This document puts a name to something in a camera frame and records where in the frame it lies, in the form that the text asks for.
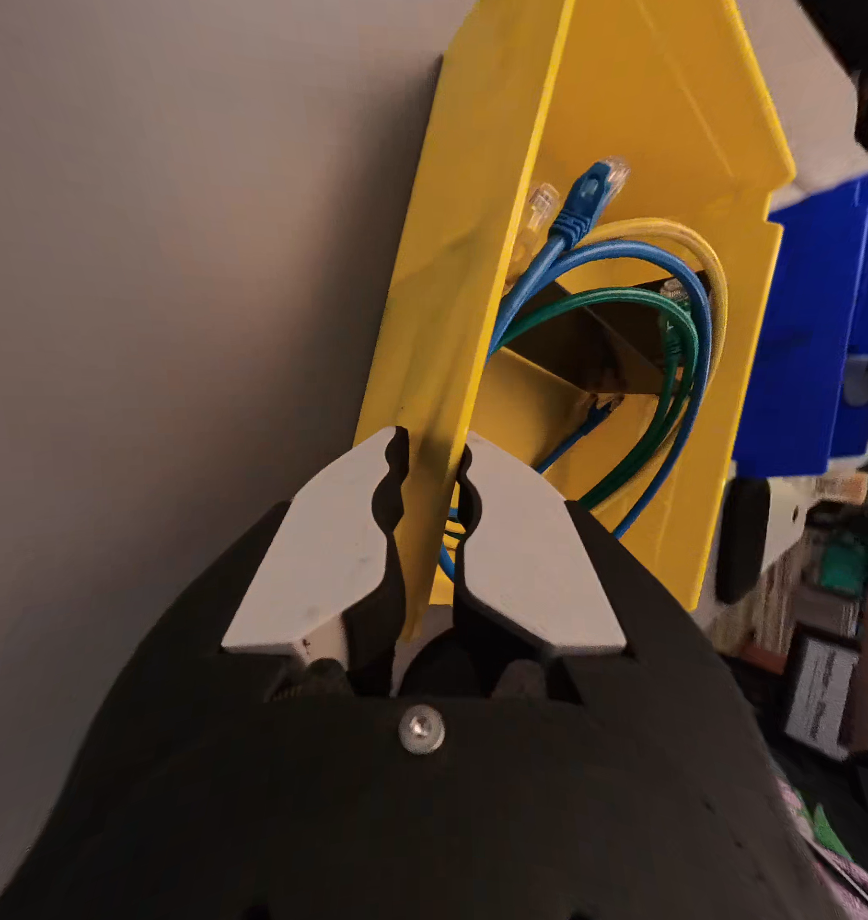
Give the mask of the pink green patterned cloth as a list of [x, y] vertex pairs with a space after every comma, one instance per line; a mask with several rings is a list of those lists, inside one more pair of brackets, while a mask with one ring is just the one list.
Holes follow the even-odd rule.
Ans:
[[823, 806], [809, 809], [805, 799], [783, 774], [775, 776], [774, 781], [824, 888], [845, 918], [868, 919], [868, 871], [842, 844]]

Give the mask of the yellow plastic bin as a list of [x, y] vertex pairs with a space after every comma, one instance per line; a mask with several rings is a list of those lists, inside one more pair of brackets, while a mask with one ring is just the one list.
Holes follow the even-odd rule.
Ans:
[[409, 431], [396, 531], [407, 629], [451, 600], [436, 569], [469, 430], [533, 462], [580, 392], [486, 347], [534, 183], [566, 192], [594, 162], [632, 169], [605, 222], [669, 219], [727, 275], [724, 353], [689, 442], [624, 546], [699, 604], [783, 229], [773, 192], [795, 165], [736, 2], [479, 2], [448, 48], [356, 442]]

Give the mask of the framed printed tag board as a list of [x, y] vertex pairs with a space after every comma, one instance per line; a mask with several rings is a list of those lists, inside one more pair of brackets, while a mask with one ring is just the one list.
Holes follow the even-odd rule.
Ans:
[[849, 696], [860, 654], [854, 638], [798, 625], [787, 656], [785, 736], [836, 764], [850, 757]]

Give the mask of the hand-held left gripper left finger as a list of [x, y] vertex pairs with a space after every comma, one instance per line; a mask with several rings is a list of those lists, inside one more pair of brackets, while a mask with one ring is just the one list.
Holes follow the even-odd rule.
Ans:
[[290, 501], [221, 640], [230, 654], [336, 661], [357, 694], [391, 694], [406, 619], [395, 532], [409, 433], [382, 428]]

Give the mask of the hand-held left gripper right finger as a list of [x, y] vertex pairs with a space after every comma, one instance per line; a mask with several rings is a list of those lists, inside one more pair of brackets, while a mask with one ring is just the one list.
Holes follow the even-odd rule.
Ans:
[[454, 628], [476, 678], [498, 680], [514, 661], [548, 680], [563, 668], [628, 662], [624, 629], [562, 494], [475, 432], [457, 482], [465, 534]]

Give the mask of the blue plastic bin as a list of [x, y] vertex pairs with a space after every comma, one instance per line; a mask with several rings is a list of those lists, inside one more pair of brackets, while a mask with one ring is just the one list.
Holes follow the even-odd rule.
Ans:
[[771, 212], [780, 252], [734, 447], [739, 477], [809, 477], [864, 455], [868, 405], [843, 397], [868, 357], [868, 173]]

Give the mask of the black bin divider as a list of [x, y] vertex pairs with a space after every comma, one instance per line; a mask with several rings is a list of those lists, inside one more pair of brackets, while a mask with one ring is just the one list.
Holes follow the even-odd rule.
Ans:
[[624, 301], [578, 307], [509, 349], [586, 393], [657, 396], [666, 320], [653, 307]]

